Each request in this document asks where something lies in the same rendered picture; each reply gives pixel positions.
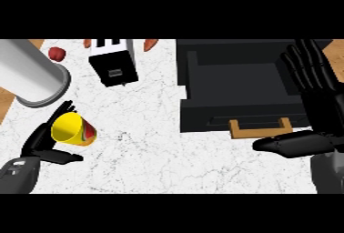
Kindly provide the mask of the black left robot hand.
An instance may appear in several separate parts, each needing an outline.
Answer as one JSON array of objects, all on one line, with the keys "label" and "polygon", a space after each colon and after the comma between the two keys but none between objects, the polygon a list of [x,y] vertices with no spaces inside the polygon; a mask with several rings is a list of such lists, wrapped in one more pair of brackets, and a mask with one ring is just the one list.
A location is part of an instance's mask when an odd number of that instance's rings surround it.
[{"label": "black left robot hand", "polygon": [[51,119],[38,127],[23,145],[23,157],[41,157],[45,162],[60,165],[83,161],[83,156],[54,148],[57,141],[52,139],[52,123],[66,113],[76,113],[75,108],[72,100],[58,107]]}]

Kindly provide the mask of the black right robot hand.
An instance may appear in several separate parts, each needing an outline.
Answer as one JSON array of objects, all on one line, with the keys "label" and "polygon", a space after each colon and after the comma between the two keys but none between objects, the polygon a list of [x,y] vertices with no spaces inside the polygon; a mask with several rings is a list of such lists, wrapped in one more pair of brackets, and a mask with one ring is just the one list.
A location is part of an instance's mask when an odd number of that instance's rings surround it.
[{"label": "black right robot hand", "polygon": [[281,59],[300,92],[312,129],[259,139],[253,149],[286,158],[344,153],[344,83],[317,41],[297,39]]}]

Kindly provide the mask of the yellow cup with fruit print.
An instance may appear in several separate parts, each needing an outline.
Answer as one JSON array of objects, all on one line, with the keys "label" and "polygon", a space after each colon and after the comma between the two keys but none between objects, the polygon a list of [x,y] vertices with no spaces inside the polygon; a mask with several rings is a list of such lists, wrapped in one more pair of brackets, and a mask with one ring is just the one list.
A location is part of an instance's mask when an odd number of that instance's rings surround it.
[{"label": "yellow cup with fruit print", "polygon": [[52,139],[66,144],[89,146],[98,138],[98,131],[76,112],[66,113],[52,123]]}]

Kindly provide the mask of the black open drawer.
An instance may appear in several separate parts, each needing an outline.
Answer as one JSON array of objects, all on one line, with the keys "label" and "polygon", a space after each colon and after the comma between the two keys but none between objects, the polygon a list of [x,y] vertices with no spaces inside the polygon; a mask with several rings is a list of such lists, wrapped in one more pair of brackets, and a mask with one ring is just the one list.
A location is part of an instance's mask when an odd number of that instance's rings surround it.
[{"label": "black open drawer", "polygon": [[287,117],[308,127],[299,90],[281,60],[292,39],[179,39],[178,84],[188,97],[181,102],[181,131],[275,128]]}]

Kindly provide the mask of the large grey cylinder container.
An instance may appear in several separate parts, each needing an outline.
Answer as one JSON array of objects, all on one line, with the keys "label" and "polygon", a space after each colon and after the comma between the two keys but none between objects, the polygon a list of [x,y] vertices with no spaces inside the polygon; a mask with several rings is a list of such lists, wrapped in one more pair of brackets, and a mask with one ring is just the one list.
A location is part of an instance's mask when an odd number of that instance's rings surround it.
[{"label": "large grey cylinder container", "polygon": [[24,106],[51,105],[69,91],[72,75],[41,51],[44,39],[0,39],[0,87]]}]

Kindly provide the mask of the red apple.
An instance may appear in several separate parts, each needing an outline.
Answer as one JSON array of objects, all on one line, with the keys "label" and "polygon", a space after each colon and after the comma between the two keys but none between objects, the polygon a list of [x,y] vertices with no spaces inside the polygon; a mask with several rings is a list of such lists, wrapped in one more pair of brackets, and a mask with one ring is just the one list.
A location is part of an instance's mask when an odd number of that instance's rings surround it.
[{"label": "red apple", "polygon": [[57,62],[61,62],[66,59],[67,51],[60,47],[52,47],[49,50],[49,58]]}]

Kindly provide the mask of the black and white toaster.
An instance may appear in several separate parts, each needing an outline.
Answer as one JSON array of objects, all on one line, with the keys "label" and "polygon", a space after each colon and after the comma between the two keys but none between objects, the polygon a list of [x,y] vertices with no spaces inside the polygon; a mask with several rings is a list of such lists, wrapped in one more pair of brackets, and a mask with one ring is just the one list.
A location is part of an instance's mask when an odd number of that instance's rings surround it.
[{"label": "black and white toaster", "polygon": [[106,87],[139,81],[132,39],[94,39],[89,63]]}]

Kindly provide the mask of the orange carrot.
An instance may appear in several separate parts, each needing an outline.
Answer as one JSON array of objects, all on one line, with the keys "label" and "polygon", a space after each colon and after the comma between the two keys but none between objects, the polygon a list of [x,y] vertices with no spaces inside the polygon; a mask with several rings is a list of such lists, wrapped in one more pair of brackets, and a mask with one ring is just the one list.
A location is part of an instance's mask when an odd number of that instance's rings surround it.
[{"label": "orange carrot", "polygon": [[148,52],[154,46],[157,45],[159,40],[157,39],[147,39],[144,42],[144,51]]}]

